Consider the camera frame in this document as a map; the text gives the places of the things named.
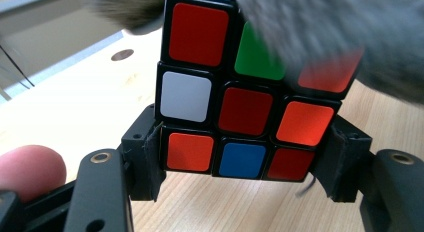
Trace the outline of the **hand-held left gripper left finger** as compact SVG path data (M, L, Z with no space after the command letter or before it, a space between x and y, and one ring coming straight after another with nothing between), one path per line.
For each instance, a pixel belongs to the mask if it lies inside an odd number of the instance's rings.
M160 129L147 106L121 138L127 189L133 201L156 201L166 172L160 167Z

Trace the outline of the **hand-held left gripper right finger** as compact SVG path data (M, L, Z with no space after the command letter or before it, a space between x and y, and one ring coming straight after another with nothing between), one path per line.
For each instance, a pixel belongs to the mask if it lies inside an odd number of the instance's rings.
M337 115L324 134L311 167L334 202L354 202L362 168L371 160L372 138Z

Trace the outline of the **multicoloured puzzle cube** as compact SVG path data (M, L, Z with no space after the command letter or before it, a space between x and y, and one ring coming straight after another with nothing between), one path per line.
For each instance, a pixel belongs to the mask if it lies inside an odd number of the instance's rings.
M165 0L155 102L163 169L303 180L361 57L289 70L234 0Z

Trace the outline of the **grey fuzzy cloth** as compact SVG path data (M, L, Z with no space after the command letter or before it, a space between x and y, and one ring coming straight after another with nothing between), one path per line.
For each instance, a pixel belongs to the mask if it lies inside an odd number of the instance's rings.
M289 68L362 50L362 84L424 106L424 0L229 1Z

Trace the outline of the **dark round table grommet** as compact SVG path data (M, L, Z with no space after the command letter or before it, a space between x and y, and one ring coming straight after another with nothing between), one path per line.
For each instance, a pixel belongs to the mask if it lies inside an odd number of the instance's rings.
M111 60L112 61L121 61L121 60L125 60L127 58L129 58L132 54L134 53L134 51L132 49L125 49L125 50L121 50L116 52L112 57Z

